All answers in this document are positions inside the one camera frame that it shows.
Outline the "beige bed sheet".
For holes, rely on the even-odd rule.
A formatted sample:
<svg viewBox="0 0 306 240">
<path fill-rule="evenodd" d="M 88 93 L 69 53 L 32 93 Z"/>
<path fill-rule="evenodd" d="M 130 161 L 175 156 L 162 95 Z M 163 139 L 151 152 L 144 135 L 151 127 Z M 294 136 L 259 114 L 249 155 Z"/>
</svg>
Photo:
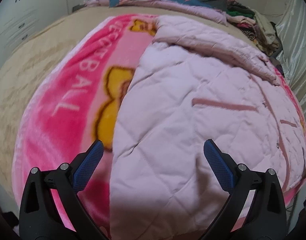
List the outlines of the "beige bed sheet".
<svg viewBox="0 0 306 240">
<path fill-rule="evenodd" d="M 64 16 L 29 37 L 0 69 L 0 184 L 13 198 L 11 170 L 19 124 L 34 92 L 45 77 L 91 30 L 110 16 L 176 15 L 147 7 L 91 7 Z"/>
</svg>

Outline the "white satin curtain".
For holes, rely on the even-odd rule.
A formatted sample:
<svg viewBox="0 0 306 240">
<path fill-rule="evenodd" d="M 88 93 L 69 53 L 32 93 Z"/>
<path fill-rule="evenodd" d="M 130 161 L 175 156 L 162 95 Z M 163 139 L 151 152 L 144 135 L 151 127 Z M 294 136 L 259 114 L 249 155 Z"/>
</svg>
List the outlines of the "white satin curtain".
<svg viewBox="0 0 306 240">
<path fill-rule="evenodd" d="M 278 23 L 283 51 L 278 55 L 289 87 L 296 95 L 306 119 L 306 3 L 289 0 Z"/>
</svg>

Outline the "white wardrobe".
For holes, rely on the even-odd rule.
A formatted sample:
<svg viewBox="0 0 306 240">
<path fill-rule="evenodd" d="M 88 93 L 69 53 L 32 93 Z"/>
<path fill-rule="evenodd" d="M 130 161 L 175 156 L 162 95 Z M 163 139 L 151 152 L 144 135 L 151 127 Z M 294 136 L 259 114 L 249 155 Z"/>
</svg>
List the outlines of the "white wardrobe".
<svg viewBox="0 0 306 240">
<path fill-rule="evenodd" d="M 19 45 L 67 14 L 67 0 L 2 0 L 0 69 Z"/>
</svg>

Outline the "light pink quilted jacket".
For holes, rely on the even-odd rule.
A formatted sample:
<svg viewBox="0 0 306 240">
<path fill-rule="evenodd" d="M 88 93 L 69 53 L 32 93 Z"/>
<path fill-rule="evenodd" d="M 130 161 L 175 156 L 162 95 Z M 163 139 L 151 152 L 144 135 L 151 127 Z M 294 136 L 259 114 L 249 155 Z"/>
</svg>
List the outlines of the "light pink quilted jacket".
<svg viewBox="0 0 306 240">
<path fill-rule="evenodd" d="M 227 200 L 203 155 L 212 139 L 237 163 L 277 172 L 283 193 L 306 178 L 305 123 L 269 58 L 230 34 L 162 15 L 114 128 L 113 239 L 205 230 Z"/>
</svg>

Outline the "pink cartoon fleece blanket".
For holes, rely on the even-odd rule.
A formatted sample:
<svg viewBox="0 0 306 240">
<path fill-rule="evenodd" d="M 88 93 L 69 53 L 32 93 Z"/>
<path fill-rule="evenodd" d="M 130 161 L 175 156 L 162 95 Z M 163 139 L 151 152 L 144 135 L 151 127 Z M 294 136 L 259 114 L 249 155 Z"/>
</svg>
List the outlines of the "pink cartoon fleece blanket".
<svg viewBox="0 0 306 240">
<path fill-rule="evenodd" d="M 51 170 L 99 139 L 105 153 L 79 196 L 94 221 L 110 231 L 110 177 L 118 111 L 139 61 L 156 35 L 155 15 L 110 17 L 92 30 L 42 82 L 20 124 L 12 183 L 20 199 L 29 170 Z M 276 70 L 290 98 L 296 97 Z"/>
</svg>

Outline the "pile of folded clothes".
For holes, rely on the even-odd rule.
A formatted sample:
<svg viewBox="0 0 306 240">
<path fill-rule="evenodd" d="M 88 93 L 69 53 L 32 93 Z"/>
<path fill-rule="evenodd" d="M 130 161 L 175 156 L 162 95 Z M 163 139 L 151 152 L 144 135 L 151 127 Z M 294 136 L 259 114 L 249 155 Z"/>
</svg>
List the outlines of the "pile of folded clothes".
<svg viewBox="0 0 306 240">
<path fill-rule="evenodd" d="M 228 22 L 238 28 L 268 57 L 277 57 L 282 51 L 276 24 L 258 11 L 242 5 L 239 0 L 227 0 L 226 14 Z"/>
</svg>

